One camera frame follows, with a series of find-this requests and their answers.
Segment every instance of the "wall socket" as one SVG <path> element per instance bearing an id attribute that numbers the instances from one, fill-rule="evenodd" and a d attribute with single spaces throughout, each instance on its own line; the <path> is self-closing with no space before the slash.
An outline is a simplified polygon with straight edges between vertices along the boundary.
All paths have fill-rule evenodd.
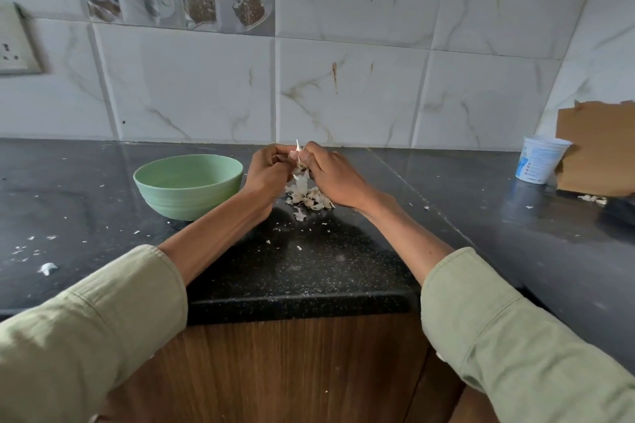
<path id="1" fill-rule="evenodd" d="M 0 2 L 0 74 L 42 72 L 36 59 L 26 25 L 12 2 Z"/>

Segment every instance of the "rolled sleeve cuff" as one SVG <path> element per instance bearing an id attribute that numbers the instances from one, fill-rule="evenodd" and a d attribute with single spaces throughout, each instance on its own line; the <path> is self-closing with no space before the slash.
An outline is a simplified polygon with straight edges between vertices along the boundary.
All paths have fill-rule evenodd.
<path id="1" fill-rule="evenodd" d="M 186 327 L 185 284 L 154 246 L 134 248 L 67 292 L 91 306 L 119 343 L 126 360 L 119 381 Z"/>
<path id="2" fill-rule="evenodd" d="M 492 319 L 521 294 L 472 248 L 437 264 L 421 289 L 421 323 L 441 358 L 461 375 L 465 356 Z"/>

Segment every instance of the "shirt sleeve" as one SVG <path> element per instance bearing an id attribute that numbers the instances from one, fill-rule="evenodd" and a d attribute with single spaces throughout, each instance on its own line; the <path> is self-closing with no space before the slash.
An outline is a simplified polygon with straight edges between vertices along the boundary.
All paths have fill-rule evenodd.
<path id="1" fill-rule="evenodd" d="M 635 421 L 635 378 L 525 299 L 472 248 L 434 267 L 421 307 L 430 343 L 487 394 L 502 423 Z"/>
<path id="2" fill-rule="evenodd" d="M 0 324 L 0 420 L 85 423 L 186 320 L 177 268 L 155 247 L 133 249 Z"/>

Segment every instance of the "bowl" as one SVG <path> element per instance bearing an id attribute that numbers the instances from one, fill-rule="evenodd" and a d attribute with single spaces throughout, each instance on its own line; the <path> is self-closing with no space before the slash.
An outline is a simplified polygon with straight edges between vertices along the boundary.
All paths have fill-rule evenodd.
<path id="1" fill-rule="evenodd" d="M 156 212 L 194 221 L 238 192 L 242 164 L 216 154 L 190 154 L 141 166 L 133 178 Z"/>

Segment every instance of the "wood grain panel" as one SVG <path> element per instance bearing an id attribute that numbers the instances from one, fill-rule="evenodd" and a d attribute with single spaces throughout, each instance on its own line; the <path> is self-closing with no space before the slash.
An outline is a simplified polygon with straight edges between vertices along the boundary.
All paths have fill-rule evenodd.
<path id="1" fill-rule="evenodd" d="M 500 423 L 487 395 L 466 386 L 449 423 Z"/>
<path id="2" fill-rule="evenodd" d="M 402 422 L 429 345 L 417 315 L 187 328 L 108 397 L 122 423 Z"/>
<path id="3" fill-rule="evenodd" d="M 464 387 L 431 347 L 404 423 L 448 423 Z"/>

